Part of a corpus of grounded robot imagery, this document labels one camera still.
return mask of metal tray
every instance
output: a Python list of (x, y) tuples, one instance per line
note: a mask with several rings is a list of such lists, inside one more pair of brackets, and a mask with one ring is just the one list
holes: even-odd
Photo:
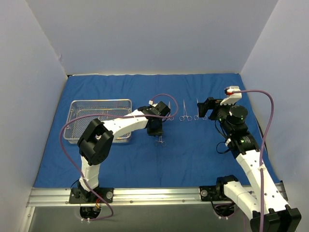
[[(124, 116), (132, 112), (132, 101), (130, 99), (118, 100), (78, 100), (72, 101), (67, 122), (84, 115), (111, 114)], [(64, 139), (71, 144), (76, 144), (91, 120), (98, 118), (100, 121), (115, 119), (111, 116), (87, 117), (77, 120), (68, 125), (63, 133)], [(131, 133), (125, 134), (113, 141), (113, 143), (127, 143)]]

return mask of blue cloth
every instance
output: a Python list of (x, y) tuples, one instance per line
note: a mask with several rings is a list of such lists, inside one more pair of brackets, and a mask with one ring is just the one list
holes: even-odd
[[(185, 100), (188, 115), (197, 115), (197, 99), (225, 98), (224, 88), (239, 86), (244, 89), (239, 74), (194, 75), (124, 75), (124, 76), (72, 76), (68, 78), (62, 93), (53, 125), (46, 144), (41, 167), (34, 187), (66, 188), (80, 177), (77, 170), (62, 152), (58, 135), (65, 124), (70, 104), (74, 100), (131, 99), (132, 109), (148, 105), (148, 100), (158, 93), (175, 97), (179, 112), (173, 121), (163, 124), (163, 141), (166, 147), (155, 146), (157, 138), (148, 136), (146, 130), (132, 133), (128, 144), (113, 144), (108, 158), (101, 164), (99, 182), (102, 187), (158, 188), (196, 187), (215, 185), (217, 177), (235, 175), (243, 185), (249, 181), (230, 152), (220, 155), (216, 145), (223, 141), (214, 122), (199, 119), (180, 121)], [(166, 104), (167, 97), (158, 98)], [(247, 94), (238, 104), (249, 111), (246, 123), (250, 132), (261, 144), (261, 135)], [(77, 145), (64, 141), (71, 157), (81, 165)], [(278, 178), (270, 166), (267, 153), (264, 161), (275, 182)]]

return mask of forceps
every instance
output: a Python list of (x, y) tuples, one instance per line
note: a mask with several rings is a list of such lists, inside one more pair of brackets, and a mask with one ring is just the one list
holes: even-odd
[(191, 116), (188, 116), (188, 114), (187, 114), (187, 110), (186, 110), (186, 108), (185, 108), (185, 103), (184, 103), (184, 100), (183, 100), (183, 116), (180, 116), (179, 117), (179, 120), (180, 121), (184, 121), (184, 118), (187, 118), (187, 120), (188, 121), (191, 121), (192, 120), (192, 117)]
[(194, 115), (194, 120), (198, 120), (199, 116), (198, 116), (198, 108), (197, 108), (197, 115)]
[(173, 120), (174, 120), (174, 117), (170, 117), (170, 118), (168, 118), (167, 120), (173, 121)]
[(161, 143), (162, 146), (166, 146), (166, 142), (162, 141), (162, 135), (159, 136), (159, 140), (154, 142), (154, 145), (158, 146)]

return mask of perforated metal basket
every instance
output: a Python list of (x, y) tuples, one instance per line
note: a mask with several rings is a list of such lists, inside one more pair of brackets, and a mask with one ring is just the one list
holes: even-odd
[[(110, 114), (124, 116), (131, 112), (132, 101), (130, 99), (72, 101), (67, 122), (71, 121), (74, 118), (91, 114)], [(76, 144), (90, 121), (95, 118), (98, 118), (100, 121), (104, 121), (115, 119), (117, 117), (99, 116), (79, 119), (65, 128), (63, 134), (64, 139), (68, 140), (71, 144)], [(130, 137), (131, 133), (128, 133), (117, 138), (113, 142), (126, 143), (129, 141)]]

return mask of white wall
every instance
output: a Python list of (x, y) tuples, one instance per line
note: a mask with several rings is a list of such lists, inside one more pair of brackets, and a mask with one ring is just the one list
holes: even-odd
[(27, 3), (0, 2), (0, 230), (15, 232), (66, 77)]
[(27, 0), (67, 74), (240, 72), (278, 0)]
[[(308, 231), (309, 202), (309, 1), (279, 0), (241, 72), (246, 88), (269, 91), (275, 116), (267, 146), (275, 171), (285, 184), (289, 203)], [(265, 128), (270, 104), (252, 94), (254, 111)]]

